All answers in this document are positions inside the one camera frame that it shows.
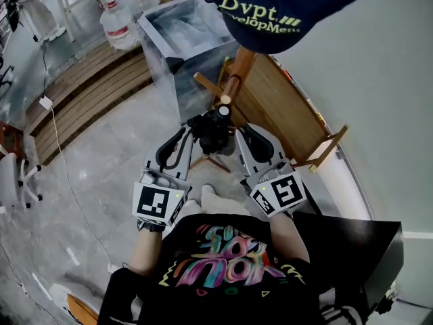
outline wooden slat bench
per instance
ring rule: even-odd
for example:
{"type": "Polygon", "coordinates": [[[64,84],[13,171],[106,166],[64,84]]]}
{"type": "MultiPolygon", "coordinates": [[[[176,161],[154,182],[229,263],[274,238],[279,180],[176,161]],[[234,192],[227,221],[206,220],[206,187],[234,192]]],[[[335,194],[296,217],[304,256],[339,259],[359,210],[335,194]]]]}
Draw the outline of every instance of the wooden slat bench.
{"type": "MultiPolygon", "coordinates": [[[[74,95],[55,114],[62,149],[97,119],[151,82],[152,77],[141,52],[74,95]]],[[[59,154],[51,113],[50,117],[35,136],[42,165],[49,164],[59,154]]]]}
{"type": "MultiPolygon", "coordinates": [[[[53,102],[53,110],[58,113],[86,87],[141,53],[141,47],[125,52],[112,48],[108,42],[103,43],[51,83],[45,91],[45,96],[53,102]]],[[[50,121],[51,112],[44,109],[37,98],[27,109],[26,118],[26,133],[36,136],[50,121]]]]}

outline wooden board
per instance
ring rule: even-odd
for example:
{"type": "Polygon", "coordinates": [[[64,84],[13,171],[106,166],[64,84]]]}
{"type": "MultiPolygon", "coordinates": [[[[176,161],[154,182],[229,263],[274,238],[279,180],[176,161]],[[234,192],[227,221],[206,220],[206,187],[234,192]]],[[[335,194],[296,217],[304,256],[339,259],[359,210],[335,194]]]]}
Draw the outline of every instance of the wooden board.
{"type": "Polygon", "coordinates": [[[235,105],[251,123],[274,133],[299,163],[328,136],[308,102],[268,56],[257,55],[235,105]]]}
{"type": "MultiPolygon", "coordinates": [[[[151,82],[147,63],[139,54],[88,86],[55,115],[61,147],[151,82]]],[[[48,165],[58,155],[52,119],[35,137],[35,144],[42,165],[48,165]]]]}
{"type": "Polygon", "coordinates": [[[88,308],[82,301],[68,294],[69,310],[81,324],[97,325],[98,315],[88,308]]]}
{"type": "MultiPolygon", "coordinates": [[[[108,43],[94,49],[48,86],[45,95],[53,102],[54,112],[59,112],[86,87],[139,53],[142,53],[140,47],[125,52],[112,48],[108,43]]],[[[50,116],[51,112],[44,109],[37,98],[26,111],[26,132],[36,136],[49,122],[50,116]]]]}
{"type": "Polygon", "coordinates": [[[235,127],[243,127],[246,123],[248,123],[248,119],[235,105],[232,105],[231,107],[231,121],[233,122],[235,127]]]}

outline gray chair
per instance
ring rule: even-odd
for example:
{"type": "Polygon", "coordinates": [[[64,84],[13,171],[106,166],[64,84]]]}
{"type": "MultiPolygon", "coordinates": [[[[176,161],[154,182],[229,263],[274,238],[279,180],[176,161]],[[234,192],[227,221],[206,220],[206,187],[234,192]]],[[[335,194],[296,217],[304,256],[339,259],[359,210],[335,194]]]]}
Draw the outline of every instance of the gray chair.
{"type": "Polygon", "coordinates": [[[5,148],[0,145],[0,153],[5,156],[0,159],[0,206],[14,207],[21,203],[24,208],[29,209],[31,204],[26,202],[26,194],[34,201],[42,201],[42,195],[35,194],[28,187],[30,178],[38,173],[42,168],[37,165],[25,174],[24,168],[28,166],[27,160],[22,160],[20,174],[18,174],[17,156],[14,153],[7,153],[5,148]]]}

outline white cable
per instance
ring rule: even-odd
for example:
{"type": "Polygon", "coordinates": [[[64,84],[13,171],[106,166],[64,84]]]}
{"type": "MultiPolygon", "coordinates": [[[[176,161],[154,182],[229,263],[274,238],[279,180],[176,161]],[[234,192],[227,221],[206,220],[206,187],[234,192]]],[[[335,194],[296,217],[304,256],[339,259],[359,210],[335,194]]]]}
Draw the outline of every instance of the white cable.
{"type": "Polygon", "coordinates": [[[75,203],[79,207],[79,209],[81,211],[81,214],[83,215],[83,218],[84,218],[84,221],[86,222],[87,227],[89,228],[90,232],[93,234],[93,236],[95,237],[95,239],[98,241],[98,243],[101,245],[101,247],[104,249],[104,252],[105,252],[107,260],[108,260],[108,264],[111,265],[110,256],[108,254],[107,248],[102,244],[102,242],[96,236],[95,232],[93,232],[92,228],[90,227],[89,222],[87,221],[87,218],[86,218],[86,216],[85,216],[85,214],[83,212],[83,209],[81,208],[80,204],[78,203],[78,200],[76,199],[74,190],[72,189],[72,186],[70,185],[69,174],[68,174],[68,167],[66,166],[66,159],[65,159],[65,157],[63,155],[62,148],[60,147],[60,143],[59,143],[59,135],[58,135],[58,132],[57,132],[57,125],[55,124],[55,116],[54,116],[53,106],[51,107],[51,113],[53,114],[53,123],[54,123],[54,129],[55,129],[55,138],[57,139],[57,145],[59,147],[60,155],[62,156],[62,159],[63,159],[63,164],[65,165],[66,180],[68,181],[70,192],[72,193],[72,196],[74,197],[75,203]]]}

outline power adapter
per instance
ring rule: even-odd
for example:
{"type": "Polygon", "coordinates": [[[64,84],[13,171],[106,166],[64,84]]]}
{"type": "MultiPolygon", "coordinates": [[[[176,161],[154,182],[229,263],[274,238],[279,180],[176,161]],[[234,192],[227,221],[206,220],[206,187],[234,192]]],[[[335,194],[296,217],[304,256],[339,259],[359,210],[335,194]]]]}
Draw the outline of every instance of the power adapter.
{"type": "Polygon", "coordinates": [[[51,107],[53,106],[53,102],[48,97],[46,97],[45,95],[39,100],[39,103],[46,110],[51,110],[51,107]]]}

